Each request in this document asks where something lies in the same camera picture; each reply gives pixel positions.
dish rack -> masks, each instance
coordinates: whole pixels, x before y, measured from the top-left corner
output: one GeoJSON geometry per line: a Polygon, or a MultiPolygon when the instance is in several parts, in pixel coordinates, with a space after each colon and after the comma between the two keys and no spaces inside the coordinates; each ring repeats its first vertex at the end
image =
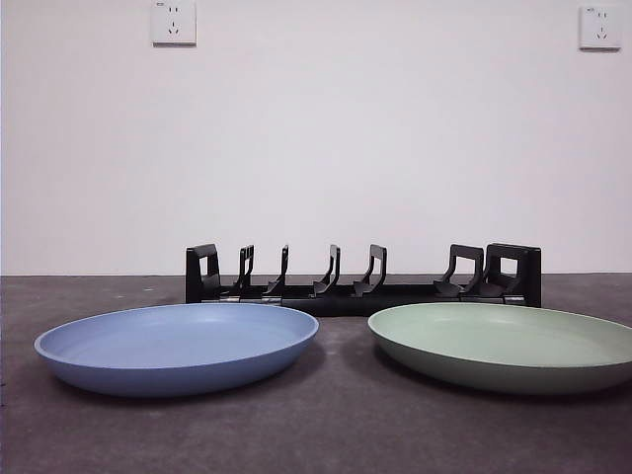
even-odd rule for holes
{"type": "Polygon", "coordinates": [[[332,245],[329,267],[316,280],[287,274],[288,246],[281,250],[280,273],[271,281],[252,275],[253,245],[239,253],[238,276],[220,276],[214,244],[190,247],[186,255],[187,303],[273,304],[313,316],[370,316],[393,306],[449,301],[541,306],[541,251],[536,247],[495,243],[484,252],[479,247],[451,245],[448,269],[434,280],[423,275],[388,274],[387,250],[379,245],[370,246],[368,269],[363,276],[341,275],[341,249],[332,245]],[[458,258],[474,262],[474,274],[467,279],[455,275],[458,258]],[[205,274],[201,271],[202,259],[206,259],[205,274]],[[515,261],[514,274],[502,272],[502,259],[515,261]],[[379,272],[374,275],[376,261],[379,272]]]}

plastic plate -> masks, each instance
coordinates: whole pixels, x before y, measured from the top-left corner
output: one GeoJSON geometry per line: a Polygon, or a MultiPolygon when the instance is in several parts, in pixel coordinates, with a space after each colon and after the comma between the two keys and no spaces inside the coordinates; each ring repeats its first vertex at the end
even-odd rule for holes
{"type": "Polygon", "coordinates": [[[632,328],[500,304],[429,303],[368,320],[379,346],[429,376],[522,394],[588,392],[632,377],[632,328]]]}
{"type": "Polygon", "coordinates": [[[60,379],[110,395],[169,397],[236,387],[290,365],[318,331],[301,311],[261,304],[158,306],[43,333],[36,351],[60,379]]]}

